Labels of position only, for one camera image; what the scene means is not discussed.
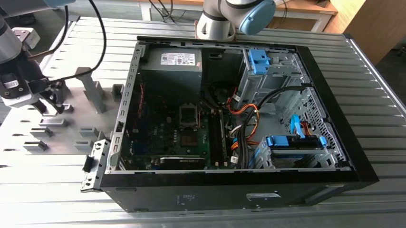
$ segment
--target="green circuit board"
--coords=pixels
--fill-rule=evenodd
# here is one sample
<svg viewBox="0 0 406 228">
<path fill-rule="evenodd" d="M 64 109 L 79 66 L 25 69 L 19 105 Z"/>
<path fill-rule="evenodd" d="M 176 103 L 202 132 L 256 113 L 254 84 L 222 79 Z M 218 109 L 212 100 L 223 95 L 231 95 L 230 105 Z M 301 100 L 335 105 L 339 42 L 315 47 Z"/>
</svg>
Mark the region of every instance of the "green circuit board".
<svg viewBox="0 0 406 228">
<path fill-rule="evenodd" d="M 204 158 L 210 169 L 208 113 L 199 112 L 198 125 L 180 125 L 180 110 L 164 112 L 147 110 L 147 117 L 138 123 L 131 138 L 131 149 L 124 160 L 136 170 L 159 169 L 163 157 Z"/>
</svg>

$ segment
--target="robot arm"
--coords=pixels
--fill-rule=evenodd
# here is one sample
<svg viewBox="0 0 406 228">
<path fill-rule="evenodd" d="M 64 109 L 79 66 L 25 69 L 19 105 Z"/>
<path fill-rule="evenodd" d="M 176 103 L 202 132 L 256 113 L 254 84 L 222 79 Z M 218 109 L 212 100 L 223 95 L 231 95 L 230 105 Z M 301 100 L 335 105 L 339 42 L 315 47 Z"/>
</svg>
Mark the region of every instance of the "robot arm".
<svg viewBox="0 0 406 228">
<path fill-rule="evenodd" d="M 9 107 L 31 104 L 40 113 L 44 113 L 47 108 L 39 100 L 43 98 L 49 101 L 57 112 L 63 111 L 63 106 L 56 104 L 56 98 L 51 94 L 49 80 L 43 75 L 37 63 L 28 59 L 29 54 L 3 17 L 56 8 L 75 1 L 0 0 L 0 97 Z"/>
<path fill-rule="evenodd" d="M 263 30 L 275 15 L 272 0 L 207 0 L 196 26 L 200 39 L 231 41 L 235 28 L 246 35 Z"/>
<path fill-rule="evenodd" d="M 28 52 L 3 17 L 56 8 L 75 1 L 0 0 L 0 97 L 9 107 L 31 104 L 43 114 L 47 111 L 45 105 L 39 100 L 43 98 L 61 113 L 63 105 L 55 94 L 60 91 L 63 82 L 51 83 L 43 75 L 39 65 L 29 60 Z M 256 34 L 271 21 L 275 8 L 272 0 L 207 0 L 196 26 L 198 37 L 210 40 L 232 40 L 235 27 L 247 35 Z"/>
</svg>

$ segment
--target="wooden desk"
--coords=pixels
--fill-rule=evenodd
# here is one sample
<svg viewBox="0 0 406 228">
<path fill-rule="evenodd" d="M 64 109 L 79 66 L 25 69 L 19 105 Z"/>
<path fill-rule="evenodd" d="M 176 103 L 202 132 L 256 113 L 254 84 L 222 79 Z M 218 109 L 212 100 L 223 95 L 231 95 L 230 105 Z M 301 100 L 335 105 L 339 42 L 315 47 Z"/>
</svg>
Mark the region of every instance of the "wooden desk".
<svg viewBox="0 0 406 228">
<path fill-rule="evenodd" d="M 148 0 L 103 0 L 110 4 L 119 5 L 134 5 L 138 4 L 142 10 L 143 20 L 151 20 L 151 8 L 152 5 Z M 159 1 L 152 0 L 156 7 L 160 7 Z M 164 7 L 171 8 L 171 0 L 162 0 Z M 178 10 L 203 10 L 204 0 L 174 0 L 174 9 Z M 291 28 L 290 25 L 298 25 L 298 19 L 310 20 L 310 29 L 313 32 L 322 32 L 330 21 L 331 16 L 337 15 L 338 11 L 333 4 L 329 4 L 326 8 L 319 7 L 314 4 L 314 0 L 291 0 L 287 4 L 287 19 L 285 21 L 283 29 L 297 29 Z M 278 25 L 279 20 L 283 17 L 285 4 L 277 6 L 275 18 L 271 21 L 268 28 L 272 28 L 272 25 Z"/>
</svg>

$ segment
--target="metal bracket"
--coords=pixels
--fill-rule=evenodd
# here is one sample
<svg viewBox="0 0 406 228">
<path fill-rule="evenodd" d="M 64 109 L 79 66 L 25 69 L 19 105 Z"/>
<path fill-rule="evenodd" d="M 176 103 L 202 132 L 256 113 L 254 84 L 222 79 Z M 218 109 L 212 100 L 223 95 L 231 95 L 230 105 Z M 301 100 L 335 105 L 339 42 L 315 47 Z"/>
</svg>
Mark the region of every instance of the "metal bracket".
<svg viewBox="0 0 406 228">
<path fill-rule="evenodd" d="M 108 149 L 110 142 L 106 139 L 95 142 L 83 166 L 83 171 L 87 174 L 82 182 L 82 192 L 102 192 L 100 183 L 106 171 Z"/>
<path fill-rule="evenodd" d="M 90 70 L 88 67 L 78 67 L 76 74 L 87 72 Z M 106 112 L 106 104 L 103 102 L 103 91 L 100 88 L 100 84 L 95 84 L 94 79 L 91 78 L 91 73 L 80 76 L 78 78 L 83 82 L 83 86 L 86 88 L 86 96 L 88 101 L 94 104 L 98 114 Z"/>
</svg>

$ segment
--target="slotted aluminum table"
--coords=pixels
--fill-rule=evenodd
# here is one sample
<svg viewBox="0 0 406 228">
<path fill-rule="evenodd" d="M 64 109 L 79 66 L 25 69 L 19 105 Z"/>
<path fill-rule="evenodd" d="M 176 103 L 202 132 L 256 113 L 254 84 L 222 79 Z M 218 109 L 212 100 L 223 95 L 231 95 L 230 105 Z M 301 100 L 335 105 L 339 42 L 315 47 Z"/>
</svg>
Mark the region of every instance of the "slotted aluminum table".
<svg viewBox="0 0 406 228">
<path fill-rule="evenodd" d="M 106 91 L 126 82 L 138 35 L 194 38 L 194 25 L 154 21 L 104 19 L 108 48 L 104 62 L 94 73 Z M 406 119 L 405 106 L 394 95 L 355 42 L 342 35 L 290 30 L 264 30 L 238 40 L 307 46 L 317 59 L 347 120 L 363 146 L 381 181 L 346 192 L 319 205 L 250 210 L 126 213 L 104 193 L 80 193 L 86 152 L 74 141 L 78 128 L 95 126 L 108 136 L 116 106 L 98 115 L 84 99 L 80 81 L 67 81 L 75 111 L 64 118 L 67 127 L 51 128 L 44 139 L 49 149 L 29 153 L 23 143 L 33 141 L 29 129 L 43 118 L 35 110 L 12 109 L 0 129 L 1 223 L 52 227 L 104 224 L 112 227 L 399 227 L 406 216 Z M 102 52 L 102 30 L 96 18 L 72 21 L 68 39 L 41 62 L 44 74 L 53 77 L 92 67 Z"/>
</svg>

